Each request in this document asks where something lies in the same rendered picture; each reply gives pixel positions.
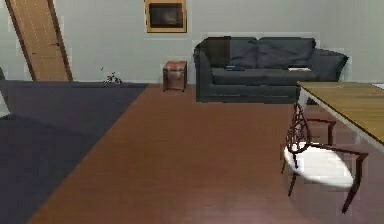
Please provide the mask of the reddish brown side table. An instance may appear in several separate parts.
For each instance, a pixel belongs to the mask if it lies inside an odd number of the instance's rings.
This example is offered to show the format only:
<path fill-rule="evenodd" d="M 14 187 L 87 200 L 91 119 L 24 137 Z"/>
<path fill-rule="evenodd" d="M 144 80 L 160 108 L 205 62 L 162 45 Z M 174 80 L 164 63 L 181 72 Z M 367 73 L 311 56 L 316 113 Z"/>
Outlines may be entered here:
<path fill-rule="evenodd" d="M 163 66 L 163 90 L 185 91 L 187 85 L 187 62 L 168 61 Z"/>

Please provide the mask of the dark grey sofa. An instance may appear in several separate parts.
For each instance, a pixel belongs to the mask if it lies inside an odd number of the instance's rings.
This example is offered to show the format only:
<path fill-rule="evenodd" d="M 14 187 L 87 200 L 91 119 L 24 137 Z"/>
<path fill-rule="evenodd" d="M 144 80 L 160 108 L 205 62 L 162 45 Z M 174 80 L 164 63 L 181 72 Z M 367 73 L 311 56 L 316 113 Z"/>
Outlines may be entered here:
<path fill-rule="evenodd" d="M 202 103 L 291 104 L 297 82 L 337 82 L 348 57 L 307 37 L 207 37 L 193 53 L 196 100 Z M 226 66 L 244 71 L 227 71 Z M 306 67 L 311 71 L 288 71 Z"/>

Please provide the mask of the small dark tricycle toy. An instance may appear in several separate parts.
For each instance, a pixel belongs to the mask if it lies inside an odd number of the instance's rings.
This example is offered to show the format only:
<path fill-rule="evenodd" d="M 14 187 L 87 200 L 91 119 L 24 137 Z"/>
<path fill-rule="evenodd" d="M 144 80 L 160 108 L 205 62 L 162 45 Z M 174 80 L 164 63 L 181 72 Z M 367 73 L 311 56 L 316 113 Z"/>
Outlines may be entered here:
<path fill-rule="evenodd" d="M 104 84 L 121 84 L 122 80 L 115 75 L 114 72 L 106 72 L 104 68 L 101 68 L 100 71 L 105 75 Z"/>

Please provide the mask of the wood framed dark picture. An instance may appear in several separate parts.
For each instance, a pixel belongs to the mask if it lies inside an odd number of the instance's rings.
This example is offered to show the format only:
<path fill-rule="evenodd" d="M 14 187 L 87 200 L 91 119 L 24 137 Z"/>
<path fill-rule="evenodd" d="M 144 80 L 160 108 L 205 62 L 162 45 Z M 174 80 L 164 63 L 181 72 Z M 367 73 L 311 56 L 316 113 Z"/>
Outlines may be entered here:
<path fill-rule="evenodd" d="M 148 33 L 186 33 L 186 0 L 144 0 Z"/>

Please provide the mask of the dark wood white seat chair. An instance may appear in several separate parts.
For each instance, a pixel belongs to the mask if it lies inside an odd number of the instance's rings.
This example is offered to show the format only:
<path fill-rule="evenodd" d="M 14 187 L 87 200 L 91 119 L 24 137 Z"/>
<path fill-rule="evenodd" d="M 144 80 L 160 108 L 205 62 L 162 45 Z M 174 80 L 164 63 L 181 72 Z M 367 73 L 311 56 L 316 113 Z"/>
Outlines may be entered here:
<path fill-rule="evenodd" d="M 310 122 L 327 125 L 326 143 L 313 140 Z M 333 144 L 335 125 L 334 120 L 307 118 L 303 107 L 295 103 L 285 146 L 281 152 L 283 157 L 281 173 L 284 173 L 286 166 L 292 170 L 288 196 L 291 196 L 298 176 L 313 183 L 347 189 L 348 194 L 341 209 L 345 214 L 360 188 L 362 166 L 368 153 L 335 147 Z"/>

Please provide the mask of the wooden top dining table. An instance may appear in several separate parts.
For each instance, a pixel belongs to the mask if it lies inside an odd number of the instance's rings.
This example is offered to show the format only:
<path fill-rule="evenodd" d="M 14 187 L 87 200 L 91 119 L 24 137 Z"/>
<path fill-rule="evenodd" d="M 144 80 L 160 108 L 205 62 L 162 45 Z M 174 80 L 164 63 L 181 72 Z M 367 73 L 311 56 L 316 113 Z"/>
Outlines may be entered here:
<path fill-rule="evenodd" d="M 297 82 L 298 103 L 312 99 L 337 120 L 384 153 L 384 89 L 378 83 Z"/>

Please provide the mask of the light wooden room door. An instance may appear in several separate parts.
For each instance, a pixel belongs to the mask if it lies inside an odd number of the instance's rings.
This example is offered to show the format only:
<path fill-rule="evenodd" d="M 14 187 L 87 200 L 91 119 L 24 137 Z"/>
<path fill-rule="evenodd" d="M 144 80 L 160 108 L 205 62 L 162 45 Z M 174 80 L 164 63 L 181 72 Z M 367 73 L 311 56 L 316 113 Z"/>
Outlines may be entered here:
<path fill-rule="evenodd" d="M 54 0 L 4 0 L 33 81 L 73 80 Z"/>

